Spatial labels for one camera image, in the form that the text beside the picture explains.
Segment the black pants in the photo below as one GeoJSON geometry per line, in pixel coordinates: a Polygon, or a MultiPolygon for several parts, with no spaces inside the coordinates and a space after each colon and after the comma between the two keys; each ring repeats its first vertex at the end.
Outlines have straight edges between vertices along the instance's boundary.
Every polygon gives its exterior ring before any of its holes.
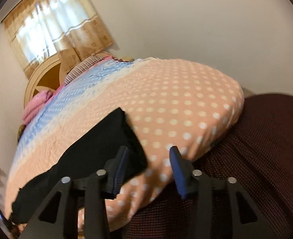
{"type": "Polygon", "coordinates": [[[12,203],[10,221],[27,223],[36,209],[64,176],[72,179],[88,177],[115,158],[120,146],[129,150],[124,181],[147,168],[147,159],[135,133],[126,121],[125,112],[117,108],[73,143],[48,171],[37,175],[18,192],[12,203]]]}

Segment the brown patterned bag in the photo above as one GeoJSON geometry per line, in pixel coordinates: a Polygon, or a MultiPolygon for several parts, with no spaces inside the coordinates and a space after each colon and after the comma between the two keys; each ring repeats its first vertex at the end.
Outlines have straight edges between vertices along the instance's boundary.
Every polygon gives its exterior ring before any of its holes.
{"type": "Polygon", "coordinates": [[[17,142],[20,141],[21,136],[22,136],[22,134],[23,134],[25,128],[26,128],[26,125],[24,125],[24,124],[23,124],[23,125],[20,125],[20,127],[19,127],[19,129],[18,129],[18,133],[17,133],[17,142]]]}

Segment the folded pink blanket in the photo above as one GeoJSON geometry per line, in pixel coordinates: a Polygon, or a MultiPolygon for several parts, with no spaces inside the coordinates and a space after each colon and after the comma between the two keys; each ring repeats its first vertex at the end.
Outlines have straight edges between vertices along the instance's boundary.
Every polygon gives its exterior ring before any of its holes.
{"type": "Polygon", "coordinates": [[[37,113],[43,108],[46,102],[53,96],[49,90],[37,93],[26,105],[23,112],[23,124],[28,125],[37,113]]]}

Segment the cream wooden headboard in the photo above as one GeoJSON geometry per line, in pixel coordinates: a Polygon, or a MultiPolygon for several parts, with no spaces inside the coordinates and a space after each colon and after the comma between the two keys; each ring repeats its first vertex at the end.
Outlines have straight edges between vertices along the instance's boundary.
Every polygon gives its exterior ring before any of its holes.
{"type": "Polygon", "coordinates": [[[71,70],[61,64],[58,54],[55,54],[37,66],[32,73],[24,95],[24,107],[40,91],[55,92],[64,84],[65,77],[71,70]]]}

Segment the polka dot bed cover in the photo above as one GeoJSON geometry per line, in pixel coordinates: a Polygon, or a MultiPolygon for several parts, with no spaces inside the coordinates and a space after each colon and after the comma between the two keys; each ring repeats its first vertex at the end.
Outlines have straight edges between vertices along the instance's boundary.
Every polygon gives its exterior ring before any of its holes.
{"type": "Polygon", "coordinates": [[[147,163],[115,200],[106,201],[110,230],[128,224],[172,179],[169,150],[194,161],[237,122],[244,105],[239,83],[209,66],[182,59],[117,62],[108,57],[62,88],[25,128],[10,168],[4,213],[18,191],[113,110],[125,112],[147,163]]]}

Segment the striped pillow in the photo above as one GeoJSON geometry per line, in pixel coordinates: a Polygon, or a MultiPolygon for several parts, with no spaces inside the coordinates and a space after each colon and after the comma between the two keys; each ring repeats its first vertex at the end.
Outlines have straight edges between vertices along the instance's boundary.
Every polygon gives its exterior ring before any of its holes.
{"type": "Polygon", "coordinates": [[[89,70],[91,67],[95,66],[99,62],[103,60],[102,57],[98,56],[90,56],[87,57],[84,61],[76,65],[65,77],[64,80],[64,86],[67,86],[72,81],[77,79],[80,75],[82,75],[84,72],[89,70]]]}

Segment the beige curtain behind headboard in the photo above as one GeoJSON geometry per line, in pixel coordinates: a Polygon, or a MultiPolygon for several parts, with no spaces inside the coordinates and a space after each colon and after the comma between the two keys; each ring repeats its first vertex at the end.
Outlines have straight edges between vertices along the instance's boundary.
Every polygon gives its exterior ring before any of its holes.
{"type": "Polygon", "coordinates": [[[90,0],[22,0],[3,24],[27,78],[53,55],[70,71],[113,44],[90,0]]]}

